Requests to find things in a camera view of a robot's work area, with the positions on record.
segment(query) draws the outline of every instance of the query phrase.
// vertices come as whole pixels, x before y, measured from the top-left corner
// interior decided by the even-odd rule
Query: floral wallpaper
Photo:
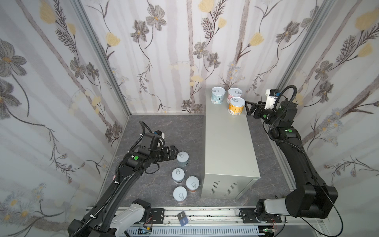
[[[2,1],[0,21],[0,229],[67,236],[127,117],[69,2]]]
[[[205,89],[258,100],[322,1],[81,0],[132,113],[203,113]]]
[[[298,88],[294,127],[317,171],[338,190],[343,236],[378,231],[378,64],[378,2],[338,0],[288,82]],[[335,211],[326,223],[329,234],[339,232]]]

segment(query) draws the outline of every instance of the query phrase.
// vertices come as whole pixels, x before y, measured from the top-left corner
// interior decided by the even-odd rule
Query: white can lid
[[[184,179],[184,170],[181,168],[176,168],[172,171],[171,176],[175,181],[180,181]]]
[[[176,156],[176,159],[179,161],[179,162],[186,162],[188,160],[190,156],[188,155],[187,152],[185,151],[181,151],[177,154]]]
[[[231,94],[232,96],[241,96],[242,90],[236,87],[233,87],[228,90],[228,93]]]
[[[230,99],[230,104],[237,107],[241,107],[245,105],[245,100],[242,99],[241,97],[232,97]]]
[[[199,179],[195,176],[190,176],[186,180],[186,186],[190,190],[196,190],[199,187]]]
[[[217,96],[222,96],[225,94],[225,89],[222,87],[216,86],[212,88],[212,93]]]
[[[178,202],[184,201],[187,198],[187,189],[183,186],[176,187],[173,196]]]

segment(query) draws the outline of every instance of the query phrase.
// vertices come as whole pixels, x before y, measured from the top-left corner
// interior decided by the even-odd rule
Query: can
[[[176,168],[172,171],[171,177],[176,184],[180,184],[184,180],[184,170],[181,168]]]
[[[219,105],[224,101],[225,89],[219,86],[212,88],[211,101],[212,103]]]
[[[241,97],[241,96],[242,96],[242,90],[241,89],[238,89],[236,87],[230,88],[228,90],[228,98],[227,98],[226,102],[228,102],[228,104],[230,104],[230,99],[232,97]]]
[[[197,188],[199,187],[200,181],[195,176],[190,176],[186,180],[186,186],[188,191],[194,193],[196,192]]]
[[[240,97],[232,97],[229,104],[229,113],[232,115],[240,115],[245,106],[245,100]]]
[[[173,192],[175,202],[182,204],[187,200],[187,189],[183,186],[176,187]]]
[[[188,155],[187,152],[185,152],[185,151],[179,152],[176,156],[176,159],[178,160],[178,165],[181,167],[188,165],[188,158],[189,157],[190,156]]]

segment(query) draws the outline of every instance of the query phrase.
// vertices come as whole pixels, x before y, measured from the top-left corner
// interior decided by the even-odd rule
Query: blue block
[[[183,219],[180,220],[180,225],[185,226],[186,224],[188,224],[188,219],[187,217],[184,217]]]

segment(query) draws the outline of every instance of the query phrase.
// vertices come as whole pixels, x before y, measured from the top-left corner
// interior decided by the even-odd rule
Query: pink can
[[[228,90],[228,99],[226,100],[226,102],[228,102],[228,104],[230,104],[230,99],[233,98],[233,97],[241,97],[242,96],[242,90],[241,89],[238,89],[236,87],[233,87],[233,88],[230,88]]]

